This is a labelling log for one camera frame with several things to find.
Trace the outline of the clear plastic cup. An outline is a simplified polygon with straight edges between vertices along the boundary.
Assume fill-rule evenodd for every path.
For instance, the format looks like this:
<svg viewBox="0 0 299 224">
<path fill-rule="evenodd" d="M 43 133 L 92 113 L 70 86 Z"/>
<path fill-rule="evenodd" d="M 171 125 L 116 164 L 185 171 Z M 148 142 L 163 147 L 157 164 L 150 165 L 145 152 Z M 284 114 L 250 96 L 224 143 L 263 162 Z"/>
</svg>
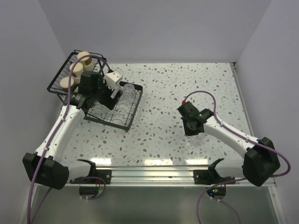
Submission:
<svg viewBox="0 0 299 224">
<path fill-rule="evenodd" d="M 122 94 L 122 98 L 123 99 L 127 99 L 129 101 L 134 101 L 135 97 L 136 97 L 136 89 L 135 86 L 133 84 L 125 84 L 122 88 L 123 94 Z"/>
<path fill-rule="evenodd" d="M 206 133 L 199 133 L 198 135 L 188 137 L 188 142 L 190 146 L 198 147 L 204 144 L 206 137 L 207 137 Z"/>
<path fill-rule="evenodd" d="M 100 116 L 105 116 L 107 112 L 109 112 L 109 109 L 100 103 L 96 104 L 93 108 L 93 114 L 99 114 Z"/>
</svg>

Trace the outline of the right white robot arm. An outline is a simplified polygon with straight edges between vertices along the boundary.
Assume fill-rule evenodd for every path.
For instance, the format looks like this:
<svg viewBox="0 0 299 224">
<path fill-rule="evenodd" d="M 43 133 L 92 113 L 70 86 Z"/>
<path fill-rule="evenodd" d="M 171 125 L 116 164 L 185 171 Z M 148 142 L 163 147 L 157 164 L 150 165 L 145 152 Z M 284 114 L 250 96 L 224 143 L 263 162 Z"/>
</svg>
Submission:
<svg viewBox="0 0 299 224">
<path fill-rule="evenodd" d="M 207 185 L 241 177 L 260 187 L 280 168 L 278 156 L 274 153 L 274 144 L 270 139 L 266 137 L 258 139 L 247 135 L 216 118 L 211 110 L 199 111 L 189 101 L 183 103 L 178 112 L 186 136 L 200 133 L 211 135 L 231 147 L 243 159 L 243 161 L 217 159 L 208 167 Z"/>
</svg>

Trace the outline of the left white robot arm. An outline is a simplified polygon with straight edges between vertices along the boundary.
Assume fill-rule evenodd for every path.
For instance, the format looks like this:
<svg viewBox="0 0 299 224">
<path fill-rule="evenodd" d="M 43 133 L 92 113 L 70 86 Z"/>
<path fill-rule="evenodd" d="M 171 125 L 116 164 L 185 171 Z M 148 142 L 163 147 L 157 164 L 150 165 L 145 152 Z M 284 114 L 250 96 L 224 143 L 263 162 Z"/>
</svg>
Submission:
<svg viewBox="0 0 299 224">
<path fill-rule="evenodd" d="M 26 153 L 22 159 L 32 183 L 62 189 L 71 179 L 81 177 L 86 183 L 96 180 L 97 171 L 90 162 L 85 162 L 83 168 L 73 175 L 60 161 L 74 129 L 90 108 L 100 103 L 109 110 L 114 109 L 122 91 L 117 91 L 114 97 L 112 94 L 121 80 L 122 75 L 117 71 L 105 75 L 88 71 L 81 75 L 78 91 L 67 95 L 61 114 L 44 142 L 34 153 Z"/>
</svg>

